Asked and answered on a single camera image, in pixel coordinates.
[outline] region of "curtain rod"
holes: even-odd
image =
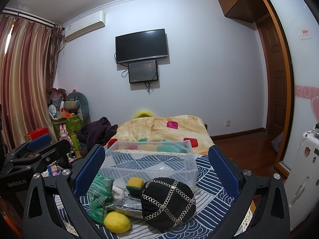
[[[22,12],[22,11],[17,11],[17,10],[14,10],[14,9],[4,8],[2,13],[9,14],[9,15],[14,15],[14,16],[19,16],[19,17],[27,19],[27,20],[33,20],[33,21],[39,22],[41,24],[47,25],[49,27],[53,27],[54,26],[53,22],[50,22],[48,20],[39,18],[39,17],[34,16],[32,14],[28,14],[28,13],[25,13],[25,12]]]

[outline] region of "stuffed rabbit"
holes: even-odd
[[[73,142],[71,140],[71,137],[68,136],[68,132],[66,130],[66,125],[60,125],[60,140],[61,139],[65,139],[65,140],[68,140],[71,144],[71,147],[73,147]]]

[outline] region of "yellow ball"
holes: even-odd
[[[120,234],[130,229],[131,222],[124,214],[113,211],[108,213],[105,217],[104,225],[111,232]]]

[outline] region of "white suitcase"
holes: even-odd
[[[285,183],[290,229],[297,227],[319,201],[319,139],[309,130],[302,136],[298,154]]]

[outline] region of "green striped fabric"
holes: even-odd
[[[112,188],[114,179],[97,174],[87,192],[90,198],[89,216],[103,224],[107,206],[113,202]]]

